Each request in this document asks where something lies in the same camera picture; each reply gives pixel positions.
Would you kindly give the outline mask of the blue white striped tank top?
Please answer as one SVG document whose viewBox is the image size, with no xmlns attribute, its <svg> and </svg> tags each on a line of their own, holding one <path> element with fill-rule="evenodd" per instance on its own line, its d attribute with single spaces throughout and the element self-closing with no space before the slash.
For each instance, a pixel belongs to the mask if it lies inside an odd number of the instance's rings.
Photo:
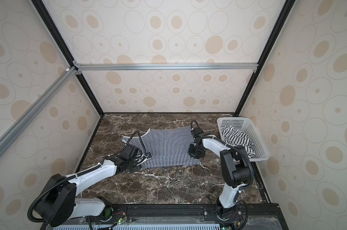
<svg viewBox="0 0 347 230">
<path fill-rule="evenodd" d="M 139 148 L 140 153 L 137 156 L 151 154 L 151 159 L 141 164 L 142 169 L 201 164 L 200 159 L 192 158 L 188 154 L 190 144 L 194 143 L 190 126 L 150 128 L 140 137 L 124 136 L 122 141 Z"/>
</svg>

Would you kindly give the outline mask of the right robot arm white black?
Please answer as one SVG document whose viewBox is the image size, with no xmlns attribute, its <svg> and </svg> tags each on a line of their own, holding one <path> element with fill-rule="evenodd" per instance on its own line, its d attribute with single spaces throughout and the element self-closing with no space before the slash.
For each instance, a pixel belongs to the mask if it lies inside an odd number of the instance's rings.
<svg viewBox="0 0 347 230">
<path fill-rule="evenodd" d="M 188 153 L 200 159 L 207 150 L 212 151 L 221 160 L 221 173 L 225 181 L 216 205 L 220 219 L 227 219 L 235 212 L 237 199 L 242 190 L 253 185 L 254 170 L 243 146 L 231 146 L 215 135 L 205 133 L 199 126 L 192 127 L 193 144 Z"/>
</svg>

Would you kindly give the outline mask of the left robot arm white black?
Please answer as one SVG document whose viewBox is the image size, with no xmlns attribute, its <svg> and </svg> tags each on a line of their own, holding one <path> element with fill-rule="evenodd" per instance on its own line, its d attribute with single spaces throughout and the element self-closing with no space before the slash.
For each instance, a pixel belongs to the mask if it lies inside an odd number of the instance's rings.
<svg viewBox="0 0 347 230">
<path fill-rule="evenodd" d="M 31 222 L 46 222 L 52 227 L 62 225 L 69 219 L 84 216 L 99 216 L 107 201 L 101 198 L 78 198 L 85 189 L 119 173 L 130 173 L 141 169 L 141 165 L 151 158 L 145 150 L 126 144 L 117 154 L 105 157 L 102 163 L 86 170 L 62 176 L 53 175 L 30 204 L 27 218 Z"/>
</svg>

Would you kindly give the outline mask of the black white striped tank top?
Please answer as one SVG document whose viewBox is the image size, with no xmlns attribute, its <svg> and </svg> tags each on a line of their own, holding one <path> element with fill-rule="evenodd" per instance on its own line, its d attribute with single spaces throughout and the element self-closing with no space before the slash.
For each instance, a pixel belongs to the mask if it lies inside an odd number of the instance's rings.
<svg viewBox="0 0 347 230">
<path fill-rule="evenodd" d="M 243 131 L 235 129 L 233 126 L 224 126 L 221 128 L 224 141 L 232 146 L 243 146 L 249 158 L 255 156 L 253 150 L 254 141 Z"/>
</svg>

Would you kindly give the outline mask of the white plastic laundry basket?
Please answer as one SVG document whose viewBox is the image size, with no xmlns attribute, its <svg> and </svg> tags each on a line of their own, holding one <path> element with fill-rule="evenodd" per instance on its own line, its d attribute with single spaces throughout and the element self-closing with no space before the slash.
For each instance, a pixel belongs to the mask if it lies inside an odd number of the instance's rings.
<svg viewBox="0 0 347 230">
<path fill-rule="evenodd" d="M 256 129 L 253 121 L 246 117 L 221 117 L 217 119 L 217 125 L 220 132 L 220 137 L 226 143 L 229 143 L 223 135 L 225 127 L 232 127 L 235 131 L 240 130 L 246 134 L 251 140 L 252 146 L 250 149 L 253 156 L 251 162 L 266 161 L 269 159 L 269 152 L 264 141 L 261 138 L 260 132 Z"/>
</svg>

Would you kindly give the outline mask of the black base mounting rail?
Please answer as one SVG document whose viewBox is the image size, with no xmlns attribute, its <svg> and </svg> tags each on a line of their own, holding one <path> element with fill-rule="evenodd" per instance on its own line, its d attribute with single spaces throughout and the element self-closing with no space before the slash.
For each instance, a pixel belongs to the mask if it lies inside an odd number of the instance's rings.
<svg viewBox="0 0 347 230">
<path fill-rule="evenodd" d="M 118 225 L 119 219 L 125 221 Z M 99 229 L 188 229 L 188 230 L 286 230 L 285 218 L 277 204 L 246 204 L 240 202 L 229 218 L 220 219 L 216 204 L 184 205 L 108 205 L 99 216 L 72 218 L 43 230 Z"/>
</svg>

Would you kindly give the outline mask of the horizontal aluminium back rail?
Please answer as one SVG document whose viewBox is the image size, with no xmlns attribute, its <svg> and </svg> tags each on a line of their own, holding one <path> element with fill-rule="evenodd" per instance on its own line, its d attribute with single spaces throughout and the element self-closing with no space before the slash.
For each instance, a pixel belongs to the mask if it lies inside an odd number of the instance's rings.
<svg viewBox="0 0 347 230">
<path fill-rule="evenodd" d="M 256 70 L 257 63 L 79 64 L 80 71 Z"/>
</svg>

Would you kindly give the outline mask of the diagonal aluminium left rail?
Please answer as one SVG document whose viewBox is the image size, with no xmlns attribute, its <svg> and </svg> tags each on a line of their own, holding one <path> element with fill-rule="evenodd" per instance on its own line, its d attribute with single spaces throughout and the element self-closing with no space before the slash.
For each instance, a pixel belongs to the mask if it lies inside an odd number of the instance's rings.
<svg viewBox="0 0 347 230">
<path fill-rule="evenodd" d="M 69 67 L 63 74 L 33 103 L 25 113 L 0 137 L 0 158 L 22 134 L 39 113 L 47 106 L 58 91 L 65 85 L 76 68 Z"/>
</svg>

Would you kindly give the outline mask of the right black corner post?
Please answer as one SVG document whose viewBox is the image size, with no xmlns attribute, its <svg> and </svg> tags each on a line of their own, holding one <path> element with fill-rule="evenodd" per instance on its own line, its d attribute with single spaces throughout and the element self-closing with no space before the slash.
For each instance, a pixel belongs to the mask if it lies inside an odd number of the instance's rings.
<svg viewBox="0 0 347 230">
<path fill-rule="evenodd" d="M 236 108 L 235 112 L 233 113 L 233 117 L 239 117 L 241 111 L 243 110 L 245 103 L 247 102 L 250 93 L 253 90 L 253 87 L 256 84 L 256 81 L 258 80 L 258 77 L 263 70 L 263 67 L 265 66 L 265 63 L 277 41 L 277 38 L 279 37 L 281 30 L 290 14 L 292 11 L 292 8 L 294 7 L 296 0 L 286 0 L 283 8 L 275 22 L 275 25 L 271 31 L 271 34 L 265 44 L 265 47 L 263 49 L 263 52 L 260 56 L 260 59 L 258 61 L 258 67 L 255 70 L 255 72 L 251 75 L 251 78 L 245 88 L 245 91 L 241 97 L 241 100 L 239 102 L 238 107 Z"/>
</svg>

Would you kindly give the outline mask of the black corner post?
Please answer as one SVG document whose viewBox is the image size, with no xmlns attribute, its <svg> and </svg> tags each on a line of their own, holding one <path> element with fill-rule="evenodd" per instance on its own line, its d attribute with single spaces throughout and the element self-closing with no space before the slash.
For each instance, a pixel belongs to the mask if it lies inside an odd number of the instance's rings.
<svg viewBox="0 0 347 230">
<path fill-rule="evenodd" d="M 94 96 L 94 93 L 92 92 L 85 77 L 83 76 L 81 71 L 79 71 L 76 65 L 76 60 L 74 59 L 68 45 L 66 44 L 64 38 L 62 37 L 50 13 L 46 9 L 46 5 L 44 4 L 43 1 L 39 1 L 39 0 L 32 0 L 31 2 L 33 6 L 35 7 L 36 11 L 38 12 L 38 14 L 40 15 L 41 19 L 43 20 L 44 24 L 46 25 L 48 31 L 50 32 L 52 38 L 54 39 L 55 43 L 57 44 L 58 48 L 60 49 L 62 55 L 66 59 L 69 66 L 75 67 L 76 70 L 78 71 L 78 73 L 76 74 L 76 77 L 79 83 L 81 84 L 82 88 L 84 89 L 85 93 L 87 94 L 88 98 L 90 99 L 92 105 L 96 109 L 99 116 L 103 117 L 104 111 L 102 110 L 100 104 L 97 102 L 97 99 Z"/>
<path fill-rule="evenodd" d="M 277 38 L 279 37 L 281 30 L 290 14 L 292 11 L 292 8 L 294 7 L 296 0 L 286 0 L 283 8 L 275 22 L 275 25 L 271 31 L 271 34 L 265 44 L 265 47 L 263 49 L 263 52 L 260 56 L 260 59 L 258 61 L 258 67 L 255 70 L 255 72 L 251 75 L 251 78 L 245 88 L 245 91 L 241 97 L 241 100 L 239 102 L 238 107 L 236 108 L 235 112 L 233 113 L 233 117 L 239 117 L 241 111 L 243 110 L 245 103 L 247 102 L 250 93 L 253 90 L 253 87 L 256 84 L 256 81 L 258 80 L 258 77 L 263 70 L 263 67 L 265 66 L 265 63 L 277 41 Z"/>
</svg>

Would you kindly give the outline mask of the left black corner post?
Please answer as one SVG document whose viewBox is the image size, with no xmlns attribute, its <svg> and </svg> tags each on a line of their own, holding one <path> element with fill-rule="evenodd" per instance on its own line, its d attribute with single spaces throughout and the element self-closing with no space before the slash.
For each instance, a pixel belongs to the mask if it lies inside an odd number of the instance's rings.
<svg viewBox="0 0 347 230">
<path fill-rule="evenodd" d="M 40 15 L 41 19 L 43 20 L 44 24 L 46 25 L 48 31 L 50 32 L 52 38 L 54 39 L 55 43 L 57 44 L 58 48 L 60 49 L 62 55 L 66 59 L 69 66 L 75 67 L 76 70 L 78 71 L 78 73 L 76 74 L 76 77 L 79 83 L 81 84 L 82 88 L 84 89 L 85 93 L 87 94 L 88 98 L 90 99 L 92 105 L 96 109 L 99 116 L 103 117 L 104 111 L 102 110 L 100 104 L 97 102 L 97 99 L 94 96 L 94 93 L 92 92 L 85 77 L 83 76 L 81 71 L 79 71 L 76 65 L 76 60 L 74 59 L 68 45 L 66 44 L 64 38 L 62 37 L 50 13 L 46 9 L 46 5 L 44 4 L 43 1 L 39 1 L 39 0 L 32 0 L 31 2 L 33 6 L 35 7 L 36 11 L 38 12 L 38 14 Z"/>
</svg>

